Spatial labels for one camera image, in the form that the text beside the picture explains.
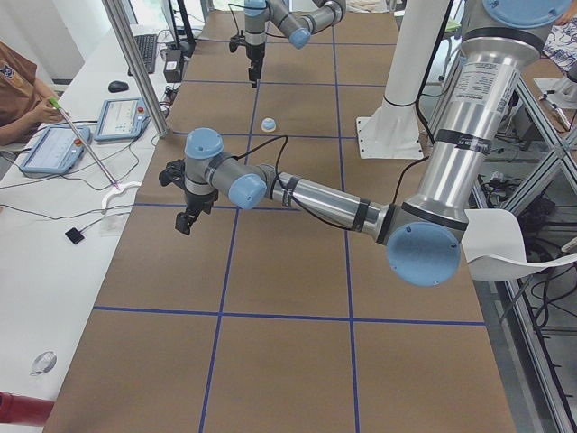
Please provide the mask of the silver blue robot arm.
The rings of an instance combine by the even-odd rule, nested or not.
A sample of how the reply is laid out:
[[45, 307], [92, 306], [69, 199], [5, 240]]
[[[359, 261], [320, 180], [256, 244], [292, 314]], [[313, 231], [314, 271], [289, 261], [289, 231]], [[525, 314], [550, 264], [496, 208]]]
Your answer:
[[236, 39], [232, 38], [229, 48], [235, 50], [234, 44], [244, 46], [247, 58], [249, 81], [253, 88], [261, 79], [261, 69], [265, 57], [266, 26], [272, 22], [296, 49], [302, 49], [313, 34], [335, 26], [345, 16], [345, 1], [315, 1], [317, 9], [304, 14], [295, 15], [290, 12], [284, 1], [245, 1], [244, 26]]
[[448, 115], [414, 195], [381, 205], [282, 172], [277, 165], [243, 165], [224, 150], [220, 134], [199, 128], [189, 134], [185, 156], [175, 164], [187, 201], [175, 227], [188, 234], [219, 194], [244, 209], [271, 198], [330, 226], [370, 235], [386, 246], [390, 268], [404, 281], [429, 287], [449, 280], [469, 225], [466, 202], [497, 132], [500, 109], [567, 8], [565, 1], [480, 1], [472, 7]]

